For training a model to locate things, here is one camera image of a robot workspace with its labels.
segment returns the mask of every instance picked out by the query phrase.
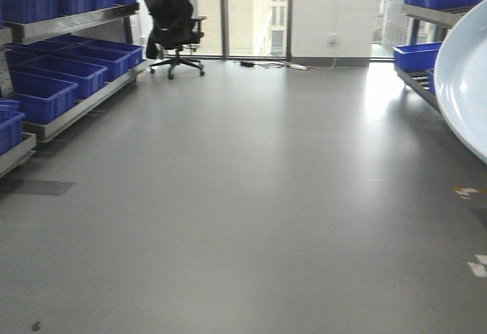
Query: baseboard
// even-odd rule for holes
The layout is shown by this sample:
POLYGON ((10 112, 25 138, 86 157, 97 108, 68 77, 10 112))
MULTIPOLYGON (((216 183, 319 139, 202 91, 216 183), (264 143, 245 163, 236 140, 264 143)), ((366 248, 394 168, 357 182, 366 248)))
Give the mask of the baseboard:
MULTIPOLYGON (((302 65, 311 66, 331 66, 335 62, 335 58, 306 58, 306 57, 292 57, 292 62, 302 65)), ((370 58, 336 58, 336 66, 351 66, 351 67, 368 67, 370 58)))

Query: metal shelving rack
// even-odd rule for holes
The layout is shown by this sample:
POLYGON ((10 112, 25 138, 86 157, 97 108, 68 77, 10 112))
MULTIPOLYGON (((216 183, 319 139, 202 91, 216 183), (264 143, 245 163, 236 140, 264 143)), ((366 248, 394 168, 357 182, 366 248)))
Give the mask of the metal shelving rack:
MULTIPOLYGON (((5 43, 11 43, 11 41, 11 29, 0 29, 0 91, 3 97, 7 97, 13 91, 10 72, 8 71, 7 60, 5 59, 6 48, 2 46, 5 43)), ((36 136, 24 132, 22 134, 22 142, 19 145, 0 155, 0 177, 3 177, 19 165, 24 164, 34 154, 33 149, 35 147, 36 136)))
MULTIPOLYGON (((71 33, 85 28, 94 27, 119 19, 125 19, 137 12, 139 3, 131 5, 121 5, 113 8, 106 8, 99 11, 92 11, 72 16, 54 18, 48 21, 35 22, 32 24, 15 24, 5 22, 7 28, 0 29, 0 89, 3 97, 8 97, 13 93, 10 81, 5 52, 2 45, 12 41, 28 44, 40 40, 49 39, 65 33, 71 33)), ((105 87, 87 98, 80 100, 76 106, 68 112, 62 114, 57 119, 47 125, 24 122, 23 141, 0 156, 0 177, 19 165, 22 165, 34 154, 37 142, 49 142, 60 132, 67 129, 81 117, 89 113, 93 108, 104 102, 107 98, 114 95, 117 91, 134 81, 137 76, 144 71, 147 62, 130 69, 127 73, 117 78, 115 81, 107 83, 105 87)))
MULTIPOLYGON (((435 9, 403 4, 403 13, 418 21, 426 21, 440 27, 451 29, 472 7, 455 8, 438 11, 435 9)), ((429 90, 428 74, 426 72, 405 72, 395 67, 397 75, 409 85, 417 94, 426 100, 438 112, 440 108, 436 96, 429 90)))

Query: wall outlet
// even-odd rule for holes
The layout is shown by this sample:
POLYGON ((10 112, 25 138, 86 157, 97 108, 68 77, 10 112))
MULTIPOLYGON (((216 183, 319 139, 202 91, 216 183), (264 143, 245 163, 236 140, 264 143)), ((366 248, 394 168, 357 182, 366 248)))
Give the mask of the wall outlet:
POLYGON ((328 35, 328 46, 329 47, 335 47, 338 45, 339 42, 339 36, 336 33, 331 33, 328 35))

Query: office chair backrest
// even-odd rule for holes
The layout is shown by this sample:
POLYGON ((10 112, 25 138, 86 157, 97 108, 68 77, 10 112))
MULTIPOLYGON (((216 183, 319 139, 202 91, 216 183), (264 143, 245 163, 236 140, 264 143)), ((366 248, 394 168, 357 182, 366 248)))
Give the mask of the office chair backrest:
POLYGON ((154 29, 171 32, 174 42, 191 38, 194 21, 191 19, 193 6, 189 0, 144 0, 154 20, 154 29))

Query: black office chair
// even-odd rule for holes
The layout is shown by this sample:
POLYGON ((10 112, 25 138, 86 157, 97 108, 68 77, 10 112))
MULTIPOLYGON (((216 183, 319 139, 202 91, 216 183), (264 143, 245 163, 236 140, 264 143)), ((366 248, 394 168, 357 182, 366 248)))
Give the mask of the black office chair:
POLYGON ((156 59, 160 53, 156 44, 162 49, 175 50, 173 58, 151 64, 151 73, 154 67, 170 65, 167 77, 173 79, 173 70, 179 64, 192 66, 199 69, 201 76, 205 75, 204 65, 198 59, 181 58, 180 52, 184 45, 188 45, 192 51, 196 51, 196 45, 203 37, 201 22, 206 17, 192 18, 193 6, 189 0, 144 0, 149 14, 152 16, 154 28, 148 38, 145 55, 148 59, 156 59))

